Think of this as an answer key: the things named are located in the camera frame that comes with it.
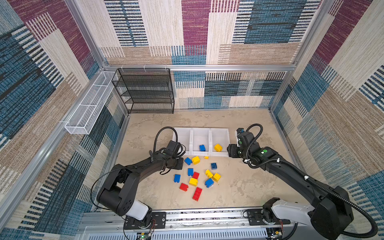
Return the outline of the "white left plastic bin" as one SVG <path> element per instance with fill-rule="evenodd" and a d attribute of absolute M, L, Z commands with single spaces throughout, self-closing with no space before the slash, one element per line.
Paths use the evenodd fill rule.
<path fill-rule="evenodd" d="M 178 134 L 177 142 L 186 147 L 186 156 L 191 155 L 193 149 L 193 130 L 192 128 L 175 128 Z"/>

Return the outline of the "white right plastic bin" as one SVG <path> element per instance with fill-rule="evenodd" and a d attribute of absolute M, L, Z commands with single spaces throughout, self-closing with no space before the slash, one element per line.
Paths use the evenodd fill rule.
<path fill-rule="evenodd" d="M 212 135 L 212 149 L 210 150 L 210 154 L 213 157 L 228 157 L 227 147 L 230 144 L 230 133 L 229 129 L 223 128 L 211 128 Z M 216 145 L 220 145 L 222 150 L 218 152 L 215 149 Z"/>

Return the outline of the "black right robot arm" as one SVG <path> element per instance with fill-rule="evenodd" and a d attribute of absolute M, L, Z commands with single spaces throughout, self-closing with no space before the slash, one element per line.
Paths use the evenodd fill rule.
<path fill-rule="evenodd" d="M 275 175 L 301 194 L 308 207 L 290 204 L 280 198 L 268 200 L 261 211 L 266 224 L 276 224 L 278 220 L 291 220 L 312 226 L 316 232 L 328 240 L 335 240 L 345 233 L 354 220 L 352 206 L 347 191 L 315 180 L 294 164 L 286 161 L 270 147 L 260 147 L 250 130 L 237 129 L 237 143 L 227 147 L 229 157 L 241 158 L 252 169 L 261 169 Z"/>

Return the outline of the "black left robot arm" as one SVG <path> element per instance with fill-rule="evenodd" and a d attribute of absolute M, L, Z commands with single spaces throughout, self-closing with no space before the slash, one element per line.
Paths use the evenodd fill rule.
<path fill-rule="evenodd" d="M 167 147 L 149 151 L 149 157 L 133 165 L 115 165 L 108 173 L 96 200 L 118 216 L 127 216 L 148 223 L 152 209 L 136 200 L 139 183 L 150 175 L 165 170 L 181 170 L 185 146 L 170 141 Z"/>

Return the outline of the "white plastic bin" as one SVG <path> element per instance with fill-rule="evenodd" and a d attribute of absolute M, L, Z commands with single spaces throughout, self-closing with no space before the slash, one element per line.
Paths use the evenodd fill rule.
<path fill-rule="evenodd" d="M 191 155 L 193 149 L 193 130 L 192 128 L 175 128 L 178 134 L 177 142 L 186 147 L 186 156 Z"/>
<path fill-rule="evenodd" d="M 210 150 L 210 154 L 213 157 L 228 157 L 227 147 L 230 144 L 230 133 L 229 129 L 223 128 L 211 128 L 212 135 L 212 149 Z M 218 152 L 215 149 L 216 145 L 220 145 L 222 150 Z"/>
<path fill-rule="evenodd" d="M 204 145 L 205 151 L 201 151 L 200 145 Z M 210 150 L 210 128 L 192 128 L 192 155 L 209 156 Z"/>

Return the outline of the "long red lego brick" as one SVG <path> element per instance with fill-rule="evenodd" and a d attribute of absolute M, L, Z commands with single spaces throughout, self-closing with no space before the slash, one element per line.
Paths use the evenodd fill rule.
<path fill-rule="evenodd" d="M 195 192 L 194 192 L 194 195 L 193 195 L 193 200 L 195 200 L 195 201 L 199 201 L 199 199 L 200 199 L 200 196 L 201 196 L 201 194 L 202 194 L 202 189 L 201 188 L 199 188 L 199 187 L 196 187 L 196 190 L 195 190 Z"/>

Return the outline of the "yellow lego brick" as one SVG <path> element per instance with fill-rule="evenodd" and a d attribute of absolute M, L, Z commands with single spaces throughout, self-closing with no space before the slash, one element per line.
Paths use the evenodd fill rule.
<path fill-rule="evenodd" d="M 195 178 L 190 178 L 189 185 L 196 187 L 198 185 L 198 180 Z"/>
<path fill-rule="evenodd" d="M 220 178 L 221 178 L 221 175 L 218 174 L 218 173 L 215 173 L 215 174 L 212 176 L 212 179 L 213 179 L 216 183 L 219 182 Z"/>
<path fill-rule="evenodd" d="M 205 171 L 205 175 L 206 175 L 209 179 L 211 179 L 211 178 L 213 177 L 213 174 L 211 173 L 210 170 L 206 170 L 206 171 Z"/>
<path fill-rule="evenodd" d="M 214 145 L 214 150 L 215 150 L 215 152 L 220 153 L 223 151 L 223 147 L 220 144 L 216 144 L 216 145 Z"/>
<path fill-rule="evenodd" d="M 194 164 L 194 165 L 197 165 L 198 163 L 200 163 L 201 160 L 200 160 L 200 157 L 199 157 L 199 156 L 196 156 L 196 157 L 193 157 L 193 158 L 192 158 L 192 161 L 193 161 L 193 164 Z"/>

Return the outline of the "aluminium front rail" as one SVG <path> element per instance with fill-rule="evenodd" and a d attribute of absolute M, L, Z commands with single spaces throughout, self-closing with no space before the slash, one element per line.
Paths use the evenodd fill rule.
<path fill-rule="evenodd" d="M 147 227 L 112 212 L 85 213 L 77 240 L 321 240 L 311 226 L 263 219 L 261 207 L 154 210 Z"/>

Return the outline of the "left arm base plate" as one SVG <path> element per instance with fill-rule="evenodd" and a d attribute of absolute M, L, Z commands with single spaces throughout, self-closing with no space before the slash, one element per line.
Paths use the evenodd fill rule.
<path fill-rule="evenodd" d="M 133 217 L 126 216 L 124 230 L 149 230 L 164 229 L 167 220 L 166 212 L 151 212 L 147 214 L 143 220 L 137 220 Z"/>

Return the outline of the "white middle plastic bin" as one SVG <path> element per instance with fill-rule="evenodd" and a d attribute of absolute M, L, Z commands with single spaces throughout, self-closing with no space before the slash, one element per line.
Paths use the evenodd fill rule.
<path fill-rule="evenodd" d="M 200 145 L 204 145 L 205 151 L 201 151 Z M 209 156 L 210 150 L 210 128 L 192 128 L 192 155 Z"/>

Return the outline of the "dark blue lego brick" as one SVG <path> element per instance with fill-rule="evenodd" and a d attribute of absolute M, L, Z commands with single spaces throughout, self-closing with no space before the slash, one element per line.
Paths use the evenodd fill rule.
<path fill-rule="evenodd" d="M 218 167 L 217 167 L 217 164 L 216 163 L 211 163 L 211 169 L 212 170 L 216 170 Z"/>

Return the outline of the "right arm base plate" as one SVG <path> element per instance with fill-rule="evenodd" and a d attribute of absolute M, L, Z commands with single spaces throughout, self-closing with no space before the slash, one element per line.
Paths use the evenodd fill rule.
<path fill-rule="evenodd" d="M 278 219 L 272 211 L 264 209 L 248 209 L 243 213 L 243 217 L 249 221 L 250 226 L 263 225 L 289 225 L 290 220 Z"/>

